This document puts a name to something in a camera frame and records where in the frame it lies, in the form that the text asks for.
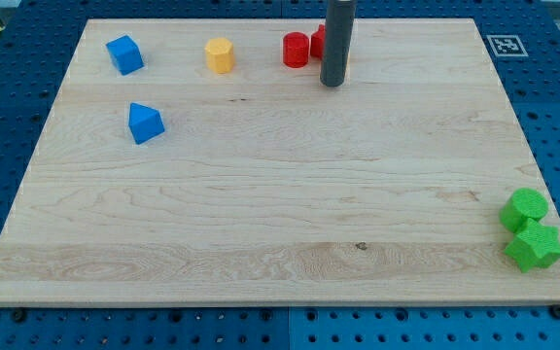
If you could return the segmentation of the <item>yellow block behind arm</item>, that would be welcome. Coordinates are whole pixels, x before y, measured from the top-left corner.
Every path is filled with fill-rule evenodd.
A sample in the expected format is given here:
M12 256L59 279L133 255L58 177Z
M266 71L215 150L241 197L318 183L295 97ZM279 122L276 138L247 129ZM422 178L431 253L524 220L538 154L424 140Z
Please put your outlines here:
M344 81L348 80L348 77L349 77L349 74L350 74L349 73L350 72L350 57L351 57L351 54L350 54L350 52L348 52L347 55L346 55L346 60L345 60L345 70L344 70L344 75L343 75Z

